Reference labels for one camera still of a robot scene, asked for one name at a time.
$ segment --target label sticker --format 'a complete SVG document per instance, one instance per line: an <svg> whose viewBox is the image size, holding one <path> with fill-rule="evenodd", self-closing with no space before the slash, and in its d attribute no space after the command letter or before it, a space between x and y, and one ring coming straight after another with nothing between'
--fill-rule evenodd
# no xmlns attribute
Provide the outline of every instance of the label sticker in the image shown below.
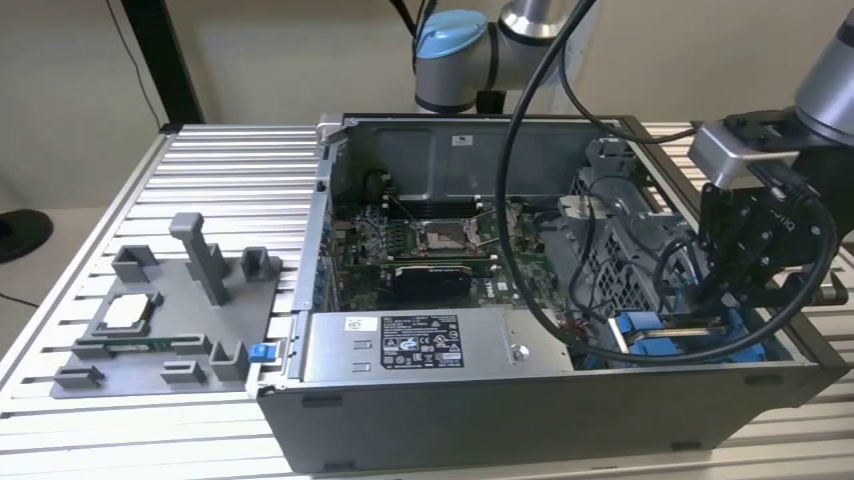
<svg viewBox="0 0 854 480"><path fill-rule="evenodd" d="M344 331L346 332L374 332L376 317L346 317L344 321Z"/></svg>
<svg viewBox="0 0 854 480"><path fill-rule="evenodd" d="M462 367L456 315L381 317L380 364L386 370Z"/></svg>
<svg viewBox="0 0 854 480"><path fill-rule="evenodd" d="M473 135L453 135L450 137L452 147L471 147L475 144Z"/></svg>

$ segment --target power supply label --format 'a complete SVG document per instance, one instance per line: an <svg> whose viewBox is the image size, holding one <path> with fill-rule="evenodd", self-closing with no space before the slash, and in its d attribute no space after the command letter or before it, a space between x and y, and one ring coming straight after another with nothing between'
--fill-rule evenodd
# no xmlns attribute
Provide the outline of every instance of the power supply label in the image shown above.
<svg viewBox="0 0 854 480"><path fill-rule="evenodd" d="M402 370L464 366L456 315L381 317L380 324L382 368Z"/></svg>

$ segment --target white wall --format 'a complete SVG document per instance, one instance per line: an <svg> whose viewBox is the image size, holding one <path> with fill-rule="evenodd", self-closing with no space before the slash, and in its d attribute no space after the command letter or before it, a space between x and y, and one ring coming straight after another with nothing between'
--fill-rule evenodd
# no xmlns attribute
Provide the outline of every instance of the white wall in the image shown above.
<svg viewBox="0 0 854 480"><path fill-rule="evenodd" d="M503 3L442 0L441 8L495 18ZM208 121L409 111L409 41L386 0L168 5ZM647 120L785 105L851 6L603 0L580 96L599 113ZM102 0L0 0L0 207L106 204L154 132Z"/></svg>
<svg viewBox="0 0 854 480"><path fill-rule="evenodd" d="M0 0L0 208L106 204L156 131L102 1Z"/></svg>
<svg viewBox="0 0 854 480"><path fill-rule="evenodd" d="M580 76L597 113L709 119L793 101L851 0L605 0Z"/></svg>
<svg viewBox="0 0 854 480"><path fill-rule="evenodd" d="M409 0L409 11L417 2ZM503 1L444 0L497 16ZM410 39L386 0L178 0L174 29L208 121L410 112Z"/></svg>

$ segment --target black pole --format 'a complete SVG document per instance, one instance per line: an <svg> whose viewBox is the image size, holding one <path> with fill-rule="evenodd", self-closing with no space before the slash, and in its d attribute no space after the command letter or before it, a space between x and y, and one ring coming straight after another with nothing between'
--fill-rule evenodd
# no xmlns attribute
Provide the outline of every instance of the black pole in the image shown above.
<svg viewBox="0 0 854 480"><path fill-rule="evenodd" d="M204 123L165 0L121 0L169 123Z"/></svg>

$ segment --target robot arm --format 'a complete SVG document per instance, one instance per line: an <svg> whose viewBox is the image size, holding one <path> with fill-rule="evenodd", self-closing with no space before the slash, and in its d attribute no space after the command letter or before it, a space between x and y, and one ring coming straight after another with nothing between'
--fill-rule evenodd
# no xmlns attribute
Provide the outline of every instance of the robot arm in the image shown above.
<svg viewBox="0 0 854 480"><path fill-rule="evenodd" d="M788 274L780 288L765 284L785 267L819 255L820 228L807 201L823 204L837 243L854 229L854 10L808 73L795 106L729 115L700 128L688 156L709 179L703 187L699 246L709 273L685 291L695 312L728 293L747 307L779 307L803 289ZM811 305L847 302L832 272Z"/></svg>
<svg viewBox="0 0 854 480"><path fill-rule="evenodd" d="M461 113L477 91L524 86L568 16L565 0L512 0L497 22L446 10L424 23L416 45L414 102L432 113Z"/></svg>

